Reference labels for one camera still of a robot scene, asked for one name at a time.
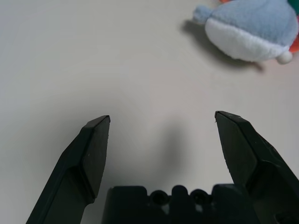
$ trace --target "green fabric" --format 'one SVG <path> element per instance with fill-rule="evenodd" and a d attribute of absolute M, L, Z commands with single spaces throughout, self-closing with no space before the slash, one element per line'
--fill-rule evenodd
<path fill-rule="evenodd" d="M 289 4 L 294 8 L 296 14 L 299 14 L 299 0 L 288 0 Z"/>

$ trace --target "stuffed toy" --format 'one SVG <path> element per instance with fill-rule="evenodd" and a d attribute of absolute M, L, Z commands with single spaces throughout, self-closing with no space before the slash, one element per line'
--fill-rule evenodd
<path fill-rule="evenodd" d="M 292 52 L 298 50 L 299 23 L 287 0 L 221 1 L 226 3 L 214 10 L 198 6 L 193 13 L 193 20 L 205 25 L 216 47 L 233 59 L 249 62 L 292 60 Z"/>

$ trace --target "screw hole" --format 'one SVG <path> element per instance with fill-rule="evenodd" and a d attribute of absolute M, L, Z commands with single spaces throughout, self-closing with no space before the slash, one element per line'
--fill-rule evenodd
<path fill-rule="evenodd" d="M 157 204 L 159 206 L 165 205 L 169 201 L 168 195 L 161 190 L 156 190 L 151 193 L 150 198 L 154 204 Z"/>
<path fill-rule="evenodd" d="M 203 190 L 194 190 L 190 196 L 196 204 L 206 204 L 210 202 L 209 195 Z"/>

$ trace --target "black plastic part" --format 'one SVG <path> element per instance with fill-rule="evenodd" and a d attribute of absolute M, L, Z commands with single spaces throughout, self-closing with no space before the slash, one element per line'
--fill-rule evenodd
<path fill-rule="evenodd" d="M 110 117 L 88 122 L 60 156 L 27 224 L 79 224 L 98 195 Z"/>
<path fill-rule="evenodd" d="M 261 224 L 298 224 L 299 181 L 276 149 L 240 116 L 215 118 L 233 181 L 246 187 Z"/>
<path fill-rule="evenodd" d="M 194 195 L 208 198 L 196 203 Z M 175 186 L 169 202 L 151 203 L 144 187 L 114 187 L 109 190 L 102 224 L 259 224 L 248 193 L 234 184 L 215 185 L 212 195 L 195 190 L 191 195 L 183 186 Z"/>

